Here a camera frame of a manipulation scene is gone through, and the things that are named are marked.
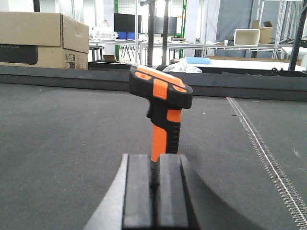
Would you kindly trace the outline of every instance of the orange and black barcode scanner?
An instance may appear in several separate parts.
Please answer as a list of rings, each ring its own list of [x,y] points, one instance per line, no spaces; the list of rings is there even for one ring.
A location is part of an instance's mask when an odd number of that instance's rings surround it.
[[[152,161],[162,153],[177,153],[181,109],[190,109],[193,89],[181,79],[155,69],[132,65],[129,92],[149,100],[147,117],[153,123]]]

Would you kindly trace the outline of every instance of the white storage bin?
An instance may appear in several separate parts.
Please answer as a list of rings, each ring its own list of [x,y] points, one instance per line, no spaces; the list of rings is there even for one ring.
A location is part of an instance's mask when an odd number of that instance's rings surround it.
[[[258,46],[259,39],[259,29],[236,29],[235,46]]]
[[[117,38],[117,32],[114,32],[112,27],[96,26],[93,29],[93,38],[114,40]]]

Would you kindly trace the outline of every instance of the cardboard box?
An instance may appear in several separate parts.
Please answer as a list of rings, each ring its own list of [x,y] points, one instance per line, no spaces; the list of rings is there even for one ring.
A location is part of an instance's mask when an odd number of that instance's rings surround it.
[[[269,44],[273,37],[273,25],[271,22],[263,22],[264,27],[259,26],[259,20],[253,21],[253,29],[260,29],[260,43]]]
[[[88,69],[89,28],[68,16],[0,12],[0,31],[0,65]]]

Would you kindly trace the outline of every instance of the white wall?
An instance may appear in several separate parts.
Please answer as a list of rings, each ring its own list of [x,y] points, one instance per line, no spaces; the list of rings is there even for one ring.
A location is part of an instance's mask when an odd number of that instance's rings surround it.
[[[208,0],[208,21],[204,20],[202,42],[205,38],[205,30],[207,27],[207,41],[216,41],[217,22],[219,20],[220,0]]]
[[[40,11],[47,13],[55,13],[56,12],[56,4],[55,0],[40,0]]]
[[[34,12],[33,0],[8,0],[8,3],[10,11]]]
[[[0,11],[9,11],[9,2],[8,2],[8,0],[1,0]]]
[[[198,8],[199,0],[187,1],[185,38],[188,42],[195,42],[196,40]],[[194,50],[185,50],[184,55],[186,57],[193,57]]]
[[[59,0],[55,0],[54,3],[56,5],[56,13],[59,13]]]
[[[99,14],[98,9],[103,9],[103,14]],[[97,4],[97,23],[98,25],[107,19],[109,25],[114,28],[114,0],[104,0],[100,5]],[[105,54],[115,54],[115,45],[105,45]]]
[[[94,0],[83,0],[84,24],[89,27],[95,26]]]

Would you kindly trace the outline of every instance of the black monitor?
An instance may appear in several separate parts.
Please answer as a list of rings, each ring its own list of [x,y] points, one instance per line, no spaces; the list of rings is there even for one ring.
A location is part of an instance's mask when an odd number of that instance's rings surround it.
[[[138,16],[138,33],[141,32],[142,17]],[[135,32],[135,15],[114,13],[114,31],[116,32]]]
[[[154,33],[163,34],[163,18],[154,17]],[[177,17],[168,17],[168,30],[167,34],[177,34]]]

